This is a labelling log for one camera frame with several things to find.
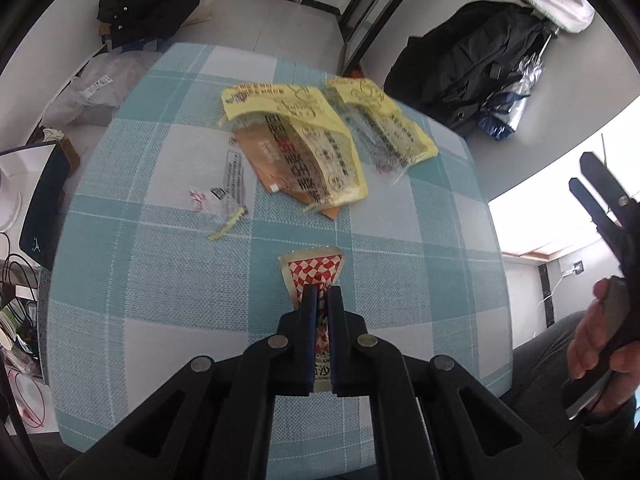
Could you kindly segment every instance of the red and white checkered packet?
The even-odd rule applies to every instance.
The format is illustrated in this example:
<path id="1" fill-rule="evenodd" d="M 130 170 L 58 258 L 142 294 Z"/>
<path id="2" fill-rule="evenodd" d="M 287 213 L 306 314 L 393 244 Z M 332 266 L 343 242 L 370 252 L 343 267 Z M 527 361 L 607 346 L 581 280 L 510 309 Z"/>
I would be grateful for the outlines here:
<path id="1" fill-rule="evenodd" d="M 302 290 L 307 283 L 319 289 L 318 327 L 316 328 L 316 382 L 314 392 L 331 391 L 329 364 L 329 330 L 324 311 L 324 295 L 342 270 L 344 254 L 337 247 L 317 247 L 284 254 L 278 258 L 282 277 L 295 310 L 302 302 Z"/>

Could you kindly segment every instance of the white plastic bag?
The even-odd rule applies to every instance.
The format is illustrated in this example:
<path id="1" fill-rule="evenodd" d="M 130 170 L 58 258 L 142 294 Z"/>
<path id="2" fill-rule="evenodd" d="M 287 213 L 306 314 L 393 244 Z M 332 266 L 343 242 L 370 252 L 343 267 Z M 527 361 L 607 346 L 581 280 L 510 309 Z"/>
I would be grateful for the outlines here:
<path id="1" fill-rule="evenodd" d="M 184 20 L 181 27 L 191 25 L 191 23 L 201 23 L 210 20 L 213 17 L 213 7 L 216 0 L 200 0 L 198 6 L 193 9 L 189 17 Z"/>
<path id="2" fill-rule="evenodd" d="M 61 129 L 71 122 L 108 126 L 133 87 L 161 56 L 161 52 L 133 50 L 92 58 L 80 77 L 44 111 L 42 126 Z"/>

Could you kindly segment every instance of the plaid tablecloth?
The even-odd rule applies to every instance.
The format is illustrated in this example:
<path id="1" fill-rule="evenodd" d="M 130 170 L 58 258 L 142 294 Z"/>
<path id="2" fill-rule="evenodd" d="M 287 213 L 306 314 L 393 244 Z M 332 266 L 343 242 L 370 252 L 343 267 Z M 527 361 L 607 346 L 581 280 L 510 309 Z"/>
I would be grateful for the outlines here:
<path id="1" fill-rule="evenodd" d="M 239 81 L 322 86 L 327 74 L 251 52 L 176 44 L 130 94 L 73 198 L 53 270 L 47 358 L 62 439 L 85 450 L 192 357 L 241 353 L 291 306 L 276 264 L 337 245 L 345 307 L 405 354 L 449 354 L 501 394 L 511 382 L 506 279 L 466 144 L 403 107 L 440 155 L 393 187 L 360 150 L 369 196 L 337 221 L 267 195 L 221 130 Z M 236 186 L 248 215 L 215 242 L 190 189 Z M 368 400 L 278 398 L 270 479 L 374 463 Z"/>

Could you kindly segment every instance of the human hand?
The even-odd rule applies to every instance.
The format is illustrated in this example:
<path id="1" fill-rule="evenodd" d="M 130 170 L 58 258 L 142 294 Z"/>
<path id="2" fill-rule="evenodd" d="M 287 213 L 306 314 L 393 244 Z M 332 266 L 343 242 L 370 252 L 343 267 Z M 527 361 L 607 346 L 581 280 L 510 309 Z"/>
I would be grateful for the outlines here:
<path id="1" fill-rule="evenodd" d="M 612 334 L 607 334 L 607 323 L 602 310 L 602 300 L 609 290 L 609 280 L 600 280 L 593 286 L 596 297 L 575 329 L 574 340 L 569 343 L 566 358 L 569 375 L 580 379 L 587 370 L 598 364 L 598 354 Z M 600 400 L 593 399 L 587 409 L 593 408 L 596 416 L 612 415 L 631 398 L 640 386 L 640 342 L 619 348 L 609 359 L 609 368 L 620 372 L 604 391 Z"/>

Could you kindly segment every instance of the screw head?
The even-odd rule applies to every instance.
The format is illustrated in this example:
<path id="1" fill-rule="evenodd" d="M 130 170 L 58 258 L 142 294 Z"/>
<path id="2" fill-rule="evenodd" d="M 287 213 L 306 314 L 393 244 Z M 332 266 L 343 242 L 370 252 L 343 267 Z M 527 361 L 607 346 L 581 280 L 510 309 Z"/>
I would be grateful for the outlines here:
<path id="1" fill-rule="evenodd" d="M 204 372 L 211 368 L 211 359 L 201 355 L 191 361 L 191 370 L 194 372 Z"/>
<path id="2" fill-rule="evenodd" d="M 289 340 L 284 335 L 274 334 L 269 338 L 267 343 L 269 343 L 271 348 L 284 348 L 289 344 Z"/>
<path id="3" fill-rule="evenodd" d="M 433 360 L 433 364 L 438 370 L 448 372 L 456 365 L 456 362 L 448 355 L 438 355 Z"/>
<path id="4" fill-rule="evenodd" d="M 364 348 L 371 348 L 378 344 L 378 338 L 373 334 L 360 334 L 358 336 L 358 344 Z"/>

